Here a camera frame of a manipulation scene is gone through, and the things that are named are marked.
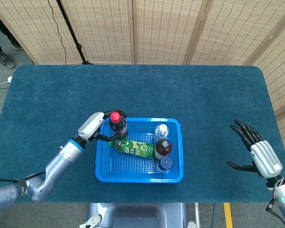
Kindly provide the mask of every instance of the white bottle cap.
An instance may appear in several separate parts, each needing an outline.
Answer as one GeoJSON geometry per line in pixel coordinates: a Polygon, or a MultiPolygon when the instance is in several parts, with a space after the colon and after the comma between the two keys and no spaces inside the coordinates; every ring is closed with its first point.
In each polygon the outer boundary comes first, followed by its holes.
{"type": "Polygon", "coordinates": [[[168,130],[167,125],[165,125],[165,124],[161,124],[161,125],[160,125],[160,131],[161,131],[161,132],[166,132],[167,130],[168,130]]]}

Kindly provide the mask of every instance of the blue lid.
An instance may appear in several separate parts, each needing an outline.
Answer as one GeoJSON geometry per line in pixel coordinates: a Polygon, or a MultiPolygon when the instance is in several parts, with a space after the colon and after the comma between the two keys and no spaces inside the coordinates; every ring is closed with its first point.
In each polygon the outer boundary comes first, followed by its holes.
{"type": "Polygon", "coordinates": [[[161,170],[169,170],[173,166],[173,159],[169,156],[163,156],[159,161],[159,167],[161,170]]]}

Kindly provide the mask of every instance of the plastic basket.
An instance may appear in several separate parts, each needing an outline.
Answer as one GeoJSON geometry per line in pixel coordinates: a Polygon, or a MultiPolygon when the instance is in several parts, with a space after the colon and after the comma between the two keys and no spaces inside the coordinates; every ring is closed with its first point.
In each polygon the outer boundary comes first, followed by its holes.
{"type": "MultiPolygon", "coordinates": [[[[112,136],[108,119],[101,126],[101,134],[112,136]]],[[[97,179],[103,182],[132,183],[177,183],[183,178],[183,150],[181,125],[175,119],[165,118],[127,118],[127,139],[154,143],[153,135],[158,124],[166,124],[169,128],[168,140],[172,143],[169,154],[173,159],[173,167],[167,173],[156,170],[158,160],[148,159],[118,152],[108,142],[98,141],[96,149],[97,179]]]]}

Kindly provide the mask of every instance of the green tea bottle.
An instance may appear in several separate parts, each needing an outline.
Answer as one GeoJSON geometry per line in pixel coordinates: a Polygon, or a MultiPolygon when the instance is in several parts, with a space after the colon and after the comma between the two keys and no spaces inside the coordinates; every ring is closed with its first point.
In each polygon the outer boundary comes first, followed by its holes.
{"type": "Polygon", "coordinates": [[[131,140],[115,140],[109,142],[109,146],[114,147],[121,153],[128,153],[144,158],[154,157],[154,145],[150,143],[136,142],[131,140]]]}

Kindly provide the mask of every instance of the yellow tape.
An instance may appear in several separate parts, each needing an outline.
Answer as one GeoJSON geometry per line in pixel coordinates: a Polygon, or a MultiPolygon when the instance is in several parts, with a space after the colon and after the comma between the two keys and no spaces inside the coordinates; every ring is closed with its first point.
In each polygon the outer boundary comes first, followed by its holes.
{"type": "Polygon", "coordinates": [[[226,228],[232,228],[232,218],[230,203],[224,203],[225,219],[226,219],[226,228]]]}

